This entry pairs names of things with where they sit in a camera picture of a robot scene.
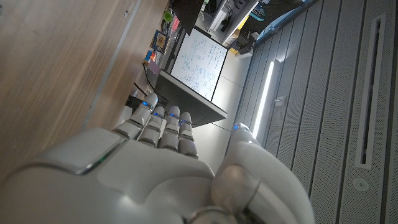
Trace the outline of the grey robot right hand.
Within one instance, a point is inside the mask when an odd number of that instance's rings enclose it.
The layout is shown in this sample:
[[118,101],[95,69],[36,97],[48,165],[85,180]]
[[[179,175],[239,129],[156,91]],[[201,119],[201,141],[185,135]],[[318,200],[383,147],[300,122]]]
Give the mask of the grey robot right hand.
[[294,173],[236,123],[217,171],[200,161],[189,113],[151,93],[112,131],[35,156],[1,183],[2,223],[313,223]]

